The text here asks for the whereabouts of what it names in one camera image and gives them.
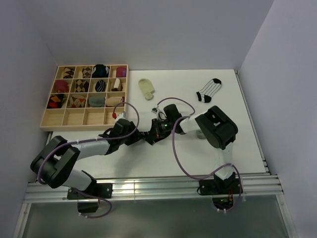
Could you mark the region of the black sock with white stripes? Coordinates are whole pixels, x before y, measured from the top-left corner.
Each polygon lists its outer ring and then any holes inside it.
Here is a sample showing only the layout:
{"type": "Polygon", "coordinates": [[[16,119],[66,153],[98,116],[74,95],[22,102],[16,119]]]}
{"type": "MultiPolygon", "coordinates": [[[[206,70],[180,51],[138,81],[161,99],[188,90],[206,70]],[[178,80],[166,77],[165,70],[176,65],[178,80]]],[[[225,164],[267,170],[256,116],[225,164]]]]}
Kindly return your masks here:
{"type": "Polygon", "coordinates": [[[142,135],[142,139],[146,141],[147,143],[149,143],[150,145],[154,145],[157,142],[161,141],[160,136],[157,135],[155,132],[144,131],[144,132],[141,132],[141,135],[142,135]]]}

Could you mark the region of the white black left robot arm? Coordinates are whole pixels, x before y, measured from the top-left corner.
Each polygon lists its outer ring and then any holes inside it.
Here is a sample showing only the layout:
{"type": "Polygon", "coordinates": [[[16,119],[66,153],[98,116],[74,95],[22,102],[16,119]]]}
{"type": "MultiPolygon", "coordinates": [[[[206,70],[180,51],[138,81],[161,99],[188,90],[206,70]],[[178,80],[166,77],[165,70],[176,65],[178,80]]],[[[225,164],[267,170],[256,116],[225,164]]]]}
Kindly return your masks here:
{"type": "Polygon", "coordinates": [[[84,142],[71,143],[62,136],[55,136],[32,161],[30,169],[39,176],[38,181],[51,188],[69,187],[72,198],[111,198],[112,185],[98,183],[86,171],[76,170],[76,162],[112,154],[121,145],[129,146],[146,136],[146,132],[140,132],[133,122],[126,119],[119,119],[114,127],[84,142]]]}

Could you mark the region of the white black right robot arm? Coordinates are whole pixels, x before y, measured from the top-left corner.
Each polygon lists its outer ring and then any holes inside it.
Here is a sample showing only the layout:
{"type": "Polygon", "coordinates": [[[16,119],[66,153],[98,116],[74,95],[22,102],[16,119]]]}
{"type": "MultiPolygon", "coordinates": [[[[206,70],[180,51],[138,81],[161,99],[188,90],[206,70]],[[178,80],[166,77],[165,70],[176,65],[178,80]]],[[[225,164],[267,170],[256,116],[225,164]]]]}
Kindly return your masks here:
{"type": "Polygon", "coordinates": [[[215,149],[213,179],[199,180],[200,195],[234,195],[243,191],[238,172],[232,165],[233,142],[238,127],[218,106],[188,118],[182,117],[175,104],[164,107],[163,112],[157,108],[153,108],[152,112],[157,114],[157,118],[152,120],[151,130],[145,136],[149,144],[167,138],[172,132],[184,135],[200,130],[215,149]]]}

